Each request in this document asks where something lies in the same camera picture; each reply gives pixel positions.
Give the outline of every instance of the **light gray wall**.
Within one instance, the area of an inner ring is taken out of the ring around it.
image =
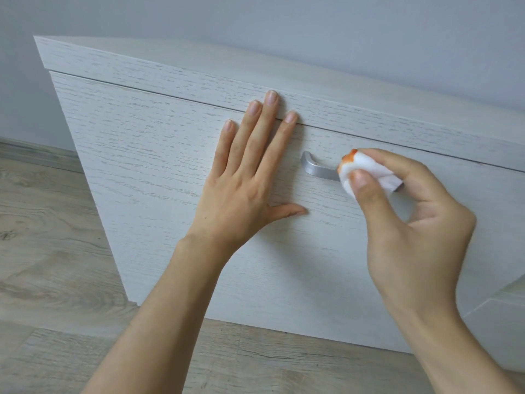
[[[186,38],[525,110],[525,0],[0,0],[0,137],[74,149],[33,34]]]

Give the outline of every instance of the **wooden floor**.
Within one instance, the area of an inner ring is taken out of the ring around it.
[[[0,393],[80,392],[136,310],[84,176],[0,158]],[[408,354],[206,320],[185,392],[432,389]]]

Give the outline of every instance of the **orange stain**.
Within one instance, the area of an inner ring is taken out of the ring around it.
[[[354,161],[354,156],[355,154],[358,152],[357,149],[352,149],[350,151],[350,153],[348,155],[345,155],[341,158],[341,163],[339,163],[339,166],[337,167],[337,172],[340,173],[341,172],[341,166],[344,165],[345,163],[353,163]]]

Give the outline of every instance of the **cotton pad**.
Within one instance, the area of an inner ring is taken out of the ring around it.
[[[341,159],[341,163],[339,163],[337,167],[337,172],[344,190],[354,199],[355,195],[350,185],[349,176],[351,171],[357,169],[368,171],[371,176],[375,177],[384,189],[386,196],[390,196],[391,193],[403,183],[401,179],[397,178],[394,173],[385,166],[377,163],[363,152],[352,149],[348,155],[343,156]]]

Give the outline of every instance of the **hand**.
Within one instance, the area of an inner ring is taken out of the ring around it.
[[[362,150],[401,178],[417,201],[408,223],[401,221],[377,181],[366,171],[350,174],[366,218],[368,267],[385,306],[394,316],[409,312],[456,312],[456,284],[476,226],[423,164],[379,149]]]
[[[269,91],[264,105],[259,101],[248,105],[238,132],[228,120],[220,134],[212,170],[188,235],[204,238],[229,256],[265,225],[306,213],[296,204],[267,204],[297,121],[297,113],[288,112],[265,151],[278,107],[279,95]]]

